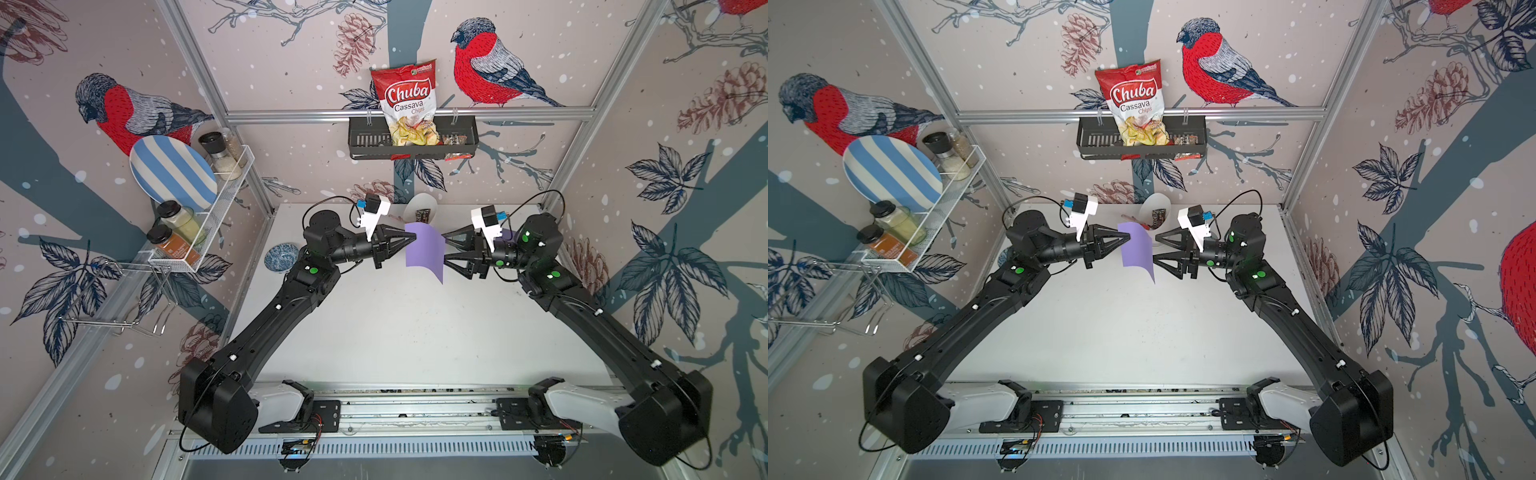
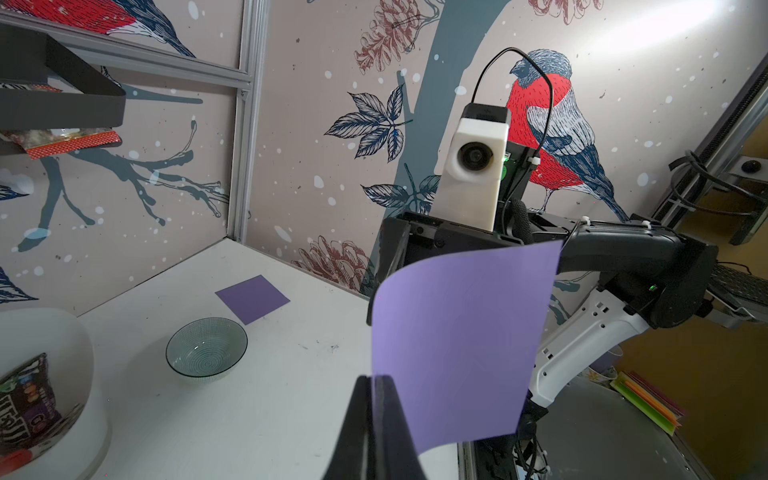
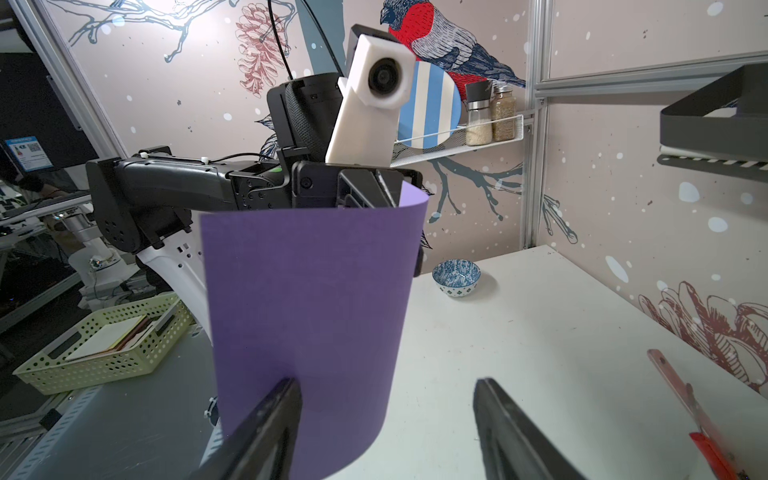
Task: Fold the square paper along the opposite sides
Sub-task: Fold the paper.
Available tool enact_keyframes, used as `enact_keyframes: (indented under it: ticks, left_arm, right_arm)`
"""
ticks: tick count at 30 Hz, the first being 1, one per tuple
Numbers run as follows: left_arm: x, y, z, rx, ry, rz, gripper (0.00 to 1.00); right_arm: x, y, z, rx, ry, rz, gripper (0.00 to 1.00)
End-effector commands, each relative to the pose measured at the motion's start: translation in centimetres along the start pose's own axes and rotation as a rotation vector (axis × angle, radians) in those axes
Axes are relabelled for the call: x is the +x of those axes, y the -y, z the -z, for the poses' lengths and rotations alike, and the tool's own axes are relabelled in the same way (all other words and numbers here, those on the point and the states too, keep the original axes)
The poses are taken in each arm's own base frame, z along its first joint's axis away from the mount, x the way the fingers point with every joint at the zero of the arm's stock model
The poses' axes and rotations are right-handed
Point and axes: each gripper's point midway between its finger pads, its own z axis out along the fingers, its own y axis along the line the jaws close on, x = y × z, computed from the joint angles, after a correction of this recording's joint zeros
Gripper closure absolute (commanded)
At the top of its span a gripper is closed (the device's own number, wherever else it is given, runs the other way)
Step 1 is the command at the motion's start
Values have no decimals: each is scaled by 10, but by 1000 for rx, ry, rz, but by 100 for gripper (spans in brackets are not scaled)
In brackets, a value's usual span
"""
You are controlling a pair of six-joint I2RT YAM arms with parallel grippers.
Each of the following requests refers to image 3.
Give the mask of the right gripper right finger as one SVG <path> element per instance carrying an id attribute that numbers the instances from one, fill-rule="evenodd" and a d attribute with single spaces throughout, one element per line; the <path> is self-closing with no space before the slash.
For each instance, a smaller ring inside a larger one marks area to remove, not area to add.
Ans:
<path id="1" fill-rule="evenodd" d="M 583 477 L 494 379 L 476 382 L 473 410 L 488 479 Z"/>

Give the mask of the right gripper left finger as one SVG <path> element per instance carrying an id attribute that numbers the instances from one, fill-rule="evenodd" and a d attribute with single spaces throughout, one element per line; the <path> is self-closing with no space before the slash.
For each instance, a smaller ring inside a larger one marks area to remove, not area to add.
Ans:
<path id="1" fill-rule="evenodd" d="M 300 385 L 281 379 L 192 479 L 287 479 L 302 412 Z"/>

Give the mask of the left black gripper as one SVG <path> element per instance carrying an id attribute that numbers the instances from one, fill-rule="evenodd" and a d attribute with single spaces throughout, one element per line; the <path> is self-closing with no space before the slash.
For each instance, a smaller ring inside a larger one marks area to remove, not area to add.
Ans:
<path id="1" fill-rule="evenodd" d="M 404 182 L 420 188 L 409 169 L 331 165 L 308 160 L 291 166 L 258 164 L 230 175 L 239 210 L 396 207 Z"/>

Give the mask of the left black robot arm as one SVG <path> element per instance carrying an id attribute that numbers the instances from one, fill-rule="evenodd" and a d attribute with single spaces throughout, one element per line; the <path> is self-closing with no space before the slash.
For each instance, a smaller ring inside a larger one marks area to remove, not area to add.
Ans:
<path id="1" fill-rule="evenodd" d="M 423 176 L 413 169 L 325 163 L 342 102 L 339 78 L 324 73 L 272 88 L 275 153 L 245 152 L 241 166 L 235 154 L 185 159 L 167 146 L 87 163 L 100 231 L 159 275 L 205 333 L 211 322 L 204 256 L 192 212 L 395 206 L 402 181 L 422 187 Z"/>

